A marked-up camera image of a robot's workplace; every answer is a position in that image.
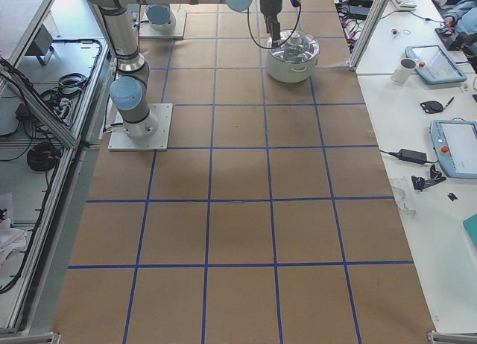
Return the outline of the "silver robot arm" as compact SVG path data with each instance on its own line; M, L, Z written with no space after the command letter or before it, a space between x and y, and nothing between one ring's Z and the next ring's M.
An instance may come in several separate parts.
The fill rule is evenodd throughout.
M175 28L176 17L170 4L150 4L146 7L145 15L151 27L161 34L170 34Z
M127 6L130 4L226 4L229 9L242 12L252 0L87 0L99 9L99 22L113 47L119 78L110 87L110 98L118 109L123 127L130 137L146 137L156 132L157 117L152 115L145 96L149 67L139 51Z

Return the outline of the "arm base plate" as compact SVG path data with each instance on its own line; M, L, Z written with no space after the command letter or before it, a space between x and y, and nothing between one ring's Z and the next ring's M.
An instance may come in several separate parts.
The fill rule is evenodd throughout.
M149 116L141 123L124 123L116 112L108 149L111 151L167 150L170 134L172 103L150 103Z
M183 39L186 26L187 12L172 10L167 22L159 24L150 22L148 14L139 23L139 37L142 39Z

